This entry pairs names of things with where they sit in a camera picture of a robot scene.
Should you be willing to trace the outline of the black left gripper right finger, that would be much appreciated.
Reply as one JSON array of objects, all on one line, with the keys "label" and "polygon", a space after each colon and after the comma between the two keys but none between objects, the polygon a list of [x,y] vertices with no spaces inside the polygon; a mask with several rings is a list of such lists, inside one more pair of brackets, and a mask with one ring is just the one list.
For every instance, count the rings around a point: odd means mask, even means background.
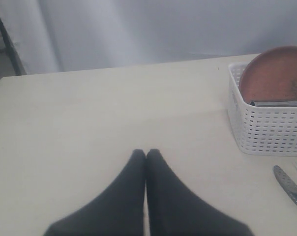
[{"label": "black left gripper right finger", "polygon": [[168,166],[161,152],[146,158],[149,230],[152,236],[251,236],[250,228],[194,194]]}]

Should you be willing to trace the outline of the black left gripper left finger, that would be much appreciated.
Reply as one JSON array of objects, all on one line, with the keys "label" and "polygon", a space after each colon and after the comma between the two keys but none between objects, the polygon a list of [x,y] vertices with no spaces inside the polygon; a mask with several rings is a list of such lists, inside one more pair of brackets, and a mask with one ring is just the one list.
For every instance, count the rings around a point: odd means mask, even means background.
[{"label": "black left gripper left finger", "polygon": [[146,155],[131,157],[114,181],[90,203],[53,223],[47,236],[142,236]]}]

